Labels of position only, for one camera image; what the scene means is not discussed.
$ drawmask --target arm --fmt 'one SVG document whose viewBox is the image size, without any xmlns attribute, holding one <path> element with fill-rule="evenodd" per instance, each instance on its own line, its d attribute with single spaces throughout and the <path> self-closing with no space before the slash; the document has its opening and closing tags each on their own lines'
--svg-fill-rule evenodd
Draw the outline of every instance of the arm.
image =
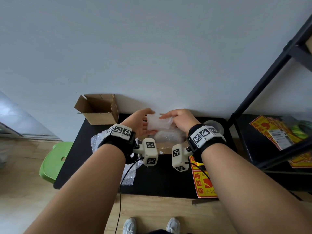
<svg viewBox="0 0 312 234">
<path fill-rule="evenodd" d="M 146 114 L 139 110 L 122 122 L 137 136 L 147 131 Z M 104 144 L 74 173 L 25 231 L 34 233 L 103 233 L 125 165 L 123 152 Z"/>
<path fill-rule="evenodd" d="M 173 110 L 174 123 L 188 133 L 199 122 L 189 110 Z M 202 153 L 213 186 L 239 233 L 312 233 L 310 213 L 281 185 L 224 144 Z"/>
</svg>

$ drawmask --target white sneaker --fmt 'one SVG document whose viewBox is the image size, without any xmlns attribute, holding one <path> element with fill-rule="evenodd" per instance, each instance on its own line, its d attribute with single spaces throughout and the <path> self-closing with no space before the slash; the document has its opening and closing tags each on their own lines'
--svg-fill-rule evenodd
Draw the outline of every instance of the white sneaker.
<svg viewBox="0 0 312 234">
<path fill-rule="evenodd" d="M 167 232 L 171 232 L 174 234 L 180 234 L 180 222 L 175 217 L 170 218 L 167 224 Z"/>
<path fill-rule="evenodd" d="M 124 223 L 122 234 L 136 234 L 136 221 L 133 217 L 128 218 Z"/>
</svg>

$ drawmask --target green plastic stool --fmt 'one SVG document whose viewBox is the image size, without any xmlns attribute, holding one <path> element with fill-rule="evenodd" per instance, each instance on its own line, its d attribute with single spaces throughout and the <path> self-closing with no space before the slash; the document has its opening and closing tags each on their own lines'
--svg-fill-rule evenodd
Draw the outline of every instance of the green plastic stool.
<svg viewBox="0 0 312 234">
<path fill-rule="evenodd" d="M 41 164 L 39 175 L 42 179 L 55 182 L 72 145 L 73 142 L 60 142 L 53 146 Z"/>
</svg>

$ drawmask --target cardboard box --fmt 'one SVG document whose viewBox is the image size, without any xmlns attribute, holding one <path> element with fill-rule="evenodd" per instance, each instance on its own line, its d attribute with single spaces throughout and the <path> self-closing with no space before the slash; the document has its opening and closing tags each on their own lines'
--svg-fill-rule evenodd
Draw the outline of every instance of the cardboard box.
<svg viewBox="0 0 312 234">
<path fill-rule="evenodd" d="M 114 125 L 118 122 L 115 94 L 80 95 L 75 108 L 86 117 L 90 125 Z"/>
<path fill-rule="evenodd" d="M 145 138 L 148 138 L 147 135 L 142 135 L 138 139 L 139 140 L 144 140 Z M 176 143 L 171 143 L 171 142 L 165 142 L 165 143 L 156 143 L 156 148 L 158 151 L 158 154 L 172 154 L 172 147 L 176 145 Z M 188 142 L 184 141 L 182 143 L 182 147 L 186 148 L 188 146 Z"/>
</svg>

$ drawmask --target wooden floor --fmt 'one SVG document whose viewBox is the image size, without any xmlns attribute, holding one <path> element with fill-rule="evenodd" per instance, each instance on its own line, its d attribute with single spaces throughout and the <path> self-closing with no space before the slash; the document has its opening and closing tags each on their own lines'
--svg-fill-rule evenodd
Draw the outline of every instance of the wooden floor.
<svg viewBox="0 0 312 234">
<path fill-rule="evenodd" d="M 56 194 L 52 184 L 39 177 L 40 165 L 55 142 L 0 140 L 11 145 L 9 162 L 0 170 L 0 233 L 23 233 Z M 194 206 L 189 199 L 123 195 L 117 233 L 125 220 L 135 217 L 138 232 L 166 229 L 171 217 L 181 223 L 181 233 L 236 233 L 220 202 Z M 114 233 L 119 196 L 105 233 Z"/>
</svg>

